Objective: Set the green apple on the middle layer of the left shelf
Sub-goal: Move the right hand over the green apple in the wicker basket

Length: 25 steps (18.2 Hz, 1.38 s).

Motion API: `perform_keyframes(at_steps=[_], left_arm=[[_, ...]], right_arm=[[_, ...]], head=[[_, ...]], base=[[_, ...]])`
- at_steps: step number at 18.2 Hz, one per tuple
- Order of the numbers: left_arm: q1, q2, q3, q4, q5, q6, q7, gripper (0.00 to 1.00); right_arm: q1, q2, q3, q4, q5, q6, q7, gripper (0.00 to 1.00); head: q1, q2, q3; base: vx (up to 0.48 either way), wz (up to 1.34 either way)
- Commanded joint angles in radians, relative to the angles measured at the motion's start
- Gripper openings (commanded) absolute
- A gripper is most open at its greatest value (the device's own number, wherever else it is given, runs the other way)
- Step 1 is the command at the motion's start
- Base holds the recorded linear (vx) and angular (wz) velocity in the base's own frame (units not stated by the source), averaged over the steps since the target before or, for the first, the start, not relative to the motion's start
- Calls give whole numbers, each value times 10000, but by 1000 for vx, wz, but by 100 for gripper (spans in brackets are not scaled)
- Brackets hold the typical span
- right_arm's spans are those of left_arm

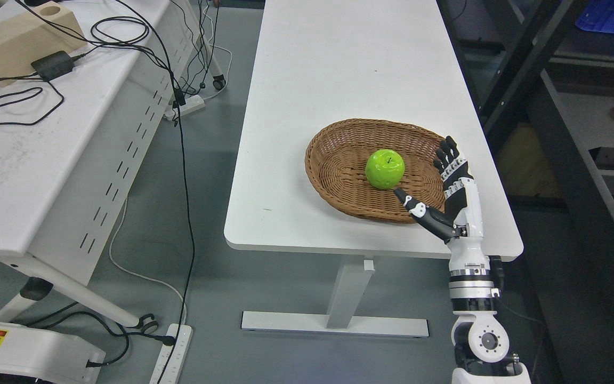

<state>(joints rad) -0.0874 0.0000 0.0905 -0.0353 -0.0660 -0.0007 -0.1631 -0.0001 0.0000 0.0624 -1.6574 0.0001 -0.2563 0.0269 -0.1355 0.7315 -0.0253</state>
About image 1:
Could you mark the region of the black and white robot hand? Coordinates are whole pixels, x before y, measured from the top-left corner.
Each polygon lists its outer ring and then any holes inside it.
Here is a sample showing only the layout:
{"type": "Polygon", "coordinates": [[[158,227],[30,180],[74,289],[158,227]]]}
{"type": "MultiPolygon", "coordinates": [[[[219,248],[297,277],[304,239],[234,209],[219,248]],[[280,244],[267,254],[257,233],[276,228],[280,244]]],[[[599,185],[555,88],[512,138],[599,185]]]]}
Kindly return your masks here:
{"type": "Polygon", "coordinates": [[[454,238],[484,236],[480,197],[470,166],[451,136],[440,141],[433,160],[443,182],[445,211],[431,207],[403,189],[394,194],[411,218],[445,243],[454,238]]]}

